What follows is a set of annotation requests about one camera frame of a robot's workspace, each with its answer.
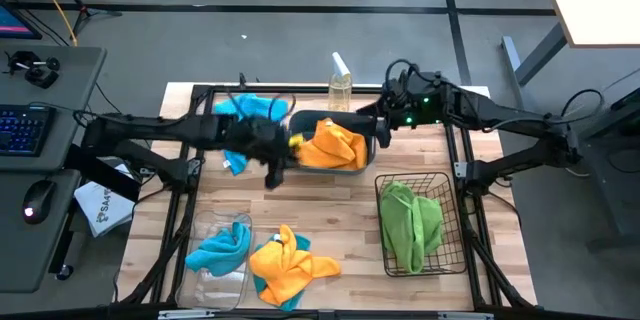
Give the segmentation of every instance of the computer monitor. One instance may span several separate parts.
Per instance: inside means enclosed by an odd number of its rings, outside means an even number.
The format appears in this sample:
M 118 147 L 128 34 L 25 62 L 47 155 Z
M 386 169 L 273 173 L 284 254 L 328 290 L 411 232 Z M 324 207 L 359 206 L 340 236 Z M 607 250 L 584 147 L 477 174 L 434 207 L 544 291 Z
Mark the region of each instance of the computer monitor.
M 40 40 L 42 34 L 34 29 L 22 15 L 2 1 L 0 2 L 0 38 Z

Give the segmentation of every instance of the orange towel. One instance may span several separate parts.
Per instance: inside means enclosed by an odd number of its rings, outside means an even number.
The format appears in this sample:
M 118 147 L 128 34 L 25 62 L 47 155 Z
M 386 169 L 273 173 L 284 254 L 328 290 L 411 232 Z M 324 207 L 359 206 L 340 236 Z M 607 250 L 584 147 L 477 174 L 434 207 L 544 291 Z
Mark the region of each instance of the orange towel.
M 280 306 L 311 280 L 340 274 L 340 265 L 335 260 L 314 257 L 296 248 L 293 231 L 287 225 L 280 225 L 280 240 L 269 241 L 249 258 L 251 271 L 267 282 L 259 294 L 262 301 Z
M 318 168 L 358 170 L 367 165 L 364 136 L 326 118 L 316 123 L 313 139 L 298 146 L 300 164 Z

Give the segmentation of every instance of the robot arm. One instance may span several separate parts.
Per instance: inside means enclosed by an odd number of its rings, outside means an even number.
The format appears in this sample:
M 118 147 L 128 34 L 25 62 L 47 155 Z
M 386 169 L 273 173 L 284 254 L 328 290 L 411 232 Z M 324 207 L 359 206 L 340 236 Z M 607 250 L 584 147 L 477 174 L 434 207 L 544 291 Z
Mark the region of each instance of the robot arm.
M 458 164 L 456 176 L 476 195 L 486 195 L 497 178 L 541 165 L 567 167 L 580 160 L 577 138 L 561 117 L 496 105 L 448 82 L 439 72 L 420 73 L 415 68 L 411 65 L 398 79 L 385 81 L 380 98 L 357 111 L 384 118 L 386 133 L 376 134 L 381 147 L 389 145 L 390 130 L 437 123 L 485 132 L 500 129 L 538 139 L 533 147 L 495 161 Z
M 94 156 L 117 156 L 138 166 L 157 170 L 165 184 L 187 182 L 188 164 L 169 160 L 129 139 L 181 141 L 202 150 L 229 150 L 267 164 L 265 186 L 273 189 L 283 181 L 283 170 L 295 162 L 286 128 L 264 117 L 204 114 L 179 119 L 105 114 L 89 123 L 82 148 Z

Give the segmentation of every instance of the clear bottle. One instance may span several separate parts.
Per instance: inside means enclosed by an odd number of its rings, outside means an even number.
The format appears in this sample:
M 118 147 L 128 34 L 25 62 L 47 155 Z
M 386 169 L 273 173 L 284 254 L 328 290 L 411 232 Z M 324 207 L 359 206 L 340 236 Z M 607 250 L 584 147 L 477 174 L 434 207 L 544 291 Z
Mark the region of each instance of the clear bottle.
M 340 57 L 334 52 L 333 75 L 329 80 L 329 111 L 349 111 L 351 101 L 351 72 Z

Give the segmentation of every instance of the teal cloth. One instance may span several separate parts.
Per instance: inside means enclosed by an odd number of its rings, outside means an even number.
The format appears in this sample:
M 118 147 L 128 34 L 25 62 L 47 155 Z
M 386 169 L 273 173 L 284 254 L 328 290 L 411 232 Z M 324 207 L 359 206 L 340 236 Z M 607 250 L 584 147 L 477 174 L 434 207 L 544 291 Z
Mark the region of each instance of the teal cloth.
M 223 228 L 218 235 L 205 239 L 196 251 L 187 255 L 185 264 L 194 272 L 207 268 L 213 276 L 228 274 L 246 260 L 250 242 L 247 225 L 234 222 L 231 231 Z
M 267 117 L 269 115 L 269 106 L 273 99 L 269 98 L 260 98 L 257 97 L 256 94 L 243 94 L 239 96 L 234 96 L 234 100 L 238 104 L 242 113 L 247 116 L 263 116 Z M 216 104 L 214 113 L 217 114 L 232 114 L 238 115 L 240 119 L 242 119 L 242 115 L 238 111 L 238 107 L 233 104 L 231 99 Z M 289 108 L 289 104 L 282 99 L 276 99 L 273 107 L 271 108 L 271 120 L 281 121 L 284 115 L 287 113 Z M 231 172 L 233 175 L 238 175 L 244 171 L 247 167 L 247 158 L 238 153 L 234 153 L 232 151 L 224 151 L 224 157 L 229 161 Z
M 269 241 L 274 241 L 274 237 L 272 236 L 271 239 L 269 239 Z M 304 236 L 296 235 L 296 241 L 297 241 L 296 250 L 309 251 L 309 249 L 311 248 L 311 241 Z M 264 245 L 256 246 L 256 251 L 260 250 L 260 248 L 262 248 L 263 246 Z M 264 290 L 264 288 L 267 287 L 267 282 L 264 281 L 264 279 L 259 276 L 253 275 L 253 283 L 256 285 L 256 291 L 258 292 L 258 294 L 260 294 Z M 304 293 L 304 290 L 300 291 L 291 299 L 283 302 L 282 305 L 279 306 L 278 308 L 284 311 L 295 310 L 295 308 L 298 307 L 298 303 L 300 302 L 300 298 L 302 297 L 303 293 Z

